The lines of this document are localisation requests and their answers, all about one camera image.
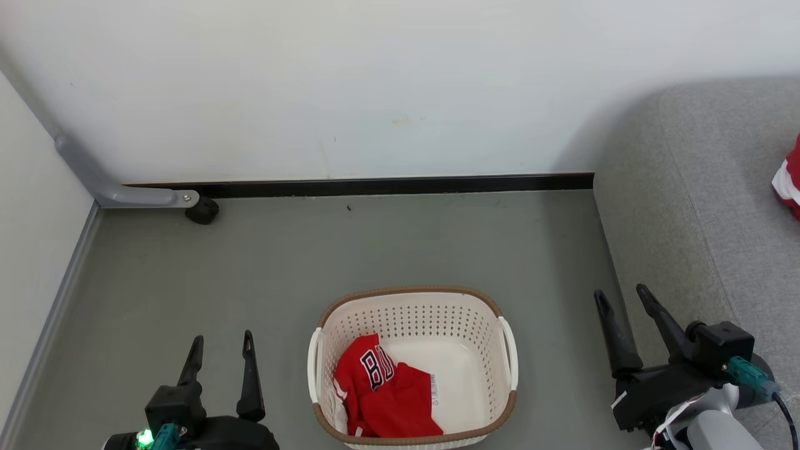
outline gray wall trim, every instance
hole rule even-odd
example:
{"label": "gray wall trim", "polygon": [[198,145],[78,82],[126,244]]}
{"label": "gray wall trim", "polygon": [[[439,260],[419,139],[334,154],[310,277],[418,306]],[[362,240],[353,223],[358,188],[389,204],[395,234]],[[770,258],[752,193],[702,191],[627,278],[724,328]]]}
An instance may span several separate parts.
{"label": "gray wall trim", "polygon": [[76,136],[68,135],[56,123],[41,97],[26,82],[25,74],[17,69],[9,52],[2,45],[0,45],[0,72],[6,76],[28,109],[53,138],[55,148],[67,166],[102,207],[190,208],[198,202],[199,195],[195,191],[142,189],[117,183],[106,173],[92,153],[79,142],[79,139],[76,139]]}
{"label": "gray wall trim", "polygon": [[61,281],[61,285],[58,287],[58,292],[53,301],[53,306],[50,308],[50,313],[47,315],[42,334],[39,336],[36,347],[34,348],[34,354],[30,357],[28,368],[25,370],[25,375],[22,377],[17,395],[14,397],[14,403],[11,405],[6,423],[0,431],[0,450],[12,450],[14,448],[17,434],[22,424],[22,418],[25,416],[30,401],[33,398],[36,382],[42,373],[46,355],[52,348],[58,328],[69,306],[75,281],[78,278],[91,241],[94,238],[94,233],[97,230],[95,220],[98,217],[98,209],[98,203],[94,202],[89,210],[86,223],[83,225],[83,231],[78,239],[78,243],[75,245],[70,263],[67,265],[66,271],[64,272],[64,278]]}

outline black baseboard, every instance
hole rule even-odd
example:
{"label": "black baseboard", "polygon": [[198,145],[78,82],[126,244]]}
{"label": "black baseboard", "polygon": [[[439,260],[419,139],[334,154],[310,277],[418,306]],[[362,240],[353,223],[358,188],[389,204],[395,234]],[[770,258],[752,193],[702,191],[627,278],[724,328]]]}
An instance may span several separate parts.
{"label": "black baseboard", "polygon": [[502,191],[591,189],[594,173],[487,175],[309,181],[241,181],[231,183],[136,184],[133,187],[191,189],[212,199],[243,197],[324,197],[341,195],[448,194]]}

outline basket handle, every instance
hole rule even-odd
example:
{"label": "basket handle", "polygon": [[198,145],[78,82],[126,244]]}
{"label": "basket handle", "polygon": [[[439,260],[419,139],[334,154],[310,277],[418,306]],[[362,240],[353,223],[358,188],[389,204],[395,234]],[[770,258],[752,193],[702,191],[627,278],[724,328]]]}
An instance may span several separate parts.
{"label": "basket handle", "polygon": [[514,340],[514,333],[511,332],[511,327],[506,318],[499,316],[498,320],[502,325],[502,334],[506,338],[506,350],[509,356],[509,373],[511,374],[511,390],[517,390],[517,382],[519,380],[519,360],[517,358],[517,341]]}
{"label": "basket handle", "polygon": [[317,347],[319,347],[319,334],[322,328],[317,327],[311,335],[311,342],[308,344],[308,362],[306,365],[308,375],[308,395],[311,403],[319,403],[317,398]]}

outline black caster wheel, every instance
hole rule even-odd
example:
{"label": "black caster wheel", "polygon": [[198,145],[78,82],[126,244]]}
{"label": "black caster wheel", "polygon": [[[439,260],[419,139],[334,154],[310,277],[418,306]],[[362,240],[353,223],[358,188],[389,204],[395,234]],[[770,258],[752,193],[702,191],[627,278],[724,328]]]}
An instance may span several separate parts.
{"label": "black caster wheel", "polygon": [[219,205],[208,197],[200,196],[198,203],[186,209],[186,217],[194,223],[208,225],[214,221],[214,217],[219,214]]}

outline barcode label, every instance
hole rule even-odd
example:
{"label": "barcode label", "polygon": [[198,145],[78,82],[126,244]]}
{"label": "barcode label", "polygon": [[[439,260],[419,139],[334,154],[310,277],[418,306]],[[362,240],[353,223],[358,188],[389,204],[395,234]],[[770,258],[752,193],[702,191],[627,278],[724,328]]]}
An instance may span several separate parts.
{"label": "barcode label", "polygon": [[436,374],[430,374],[430,403],[434,406],[439,405],[439,387],[436,384]]}

